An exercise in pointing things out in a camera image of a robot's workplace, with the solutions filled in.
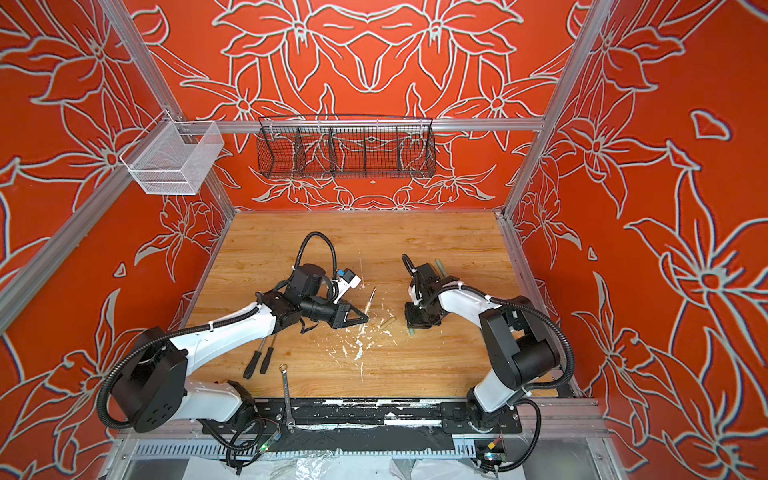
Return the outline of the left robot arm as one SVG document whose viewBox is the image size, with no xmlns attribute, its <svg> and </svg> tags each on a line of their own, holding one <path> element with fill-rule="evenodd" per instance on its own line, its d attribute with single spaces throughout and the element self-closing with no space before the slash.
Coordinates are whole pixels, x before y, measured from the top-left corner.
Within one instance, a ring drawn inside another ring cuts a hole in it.
<svg viewBox="0 0 768 480">
<path fill-rule="evenodd" d="M 248 393 L 235 382 L 191 380 L 211 361 L 256 340 L 266 340 L 300 325 L 319 323 L 345 329 L 368 322 L 368 315 L 345 300 L 362 279 L 331 260 L 332 270 L 297 259 L 288 278 L 254 302 L 206 324 L 166 332 L 142 332 L 132 349 L 106 374 L 97 393 L 96 413 L 115 430 L 145 433 L 171 420 L 224 423 L 242 411 Z"/>
</svg>

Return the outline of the beige pen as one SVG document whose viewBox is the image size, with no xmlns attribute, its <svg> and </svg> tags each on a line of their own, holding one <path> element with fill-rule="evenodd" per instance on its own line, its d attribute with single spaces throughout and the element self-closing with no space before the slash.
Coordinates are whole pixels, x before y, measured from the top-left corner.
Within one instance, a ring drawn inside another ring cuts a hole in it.
<svg viewBox="0 0 768 480">
<path fill-rule="evenodd" d="M 374 298 L 375 298 L 376 290 L 377 290 L 376 287 L 373 287 L 372 290 L 371 290 L 371 293 L 369 295 L 368 301 L 367 301 L 365 309 L 364 309 L 364 314 L 365 315 L 368 315 L 369 312 L 370 312 L 370 309 L 371 309 L 371 307 L 373 305 L 373 301 L 374 301 Z"/>
</svg>

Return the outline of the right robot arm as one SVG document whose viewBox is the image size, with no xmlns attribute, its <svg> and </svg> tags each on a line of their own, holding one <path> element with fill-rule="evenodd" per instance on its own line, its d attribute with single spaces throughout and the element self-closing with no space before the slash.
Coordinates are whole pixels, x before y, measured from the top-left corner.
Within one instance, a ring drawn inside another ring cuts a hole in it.
<svg viewBox="0 0 768 480">
<path fill-rule="evenodd" d="M 404 313 L 410 329 L 439 326 L 457 315 L 482 334 L 491 370 L 467 395 L 470 425 L 493 429 L 506 409 L 535 390 L 568 384 L 575 371 L 573 347 L 560 327 L 524 296 L 502 299 L 469 286 L 454 276 L 441 276 L 426 263 L 415 265 L 404 254 L 411 277 Z"/>
</svg>

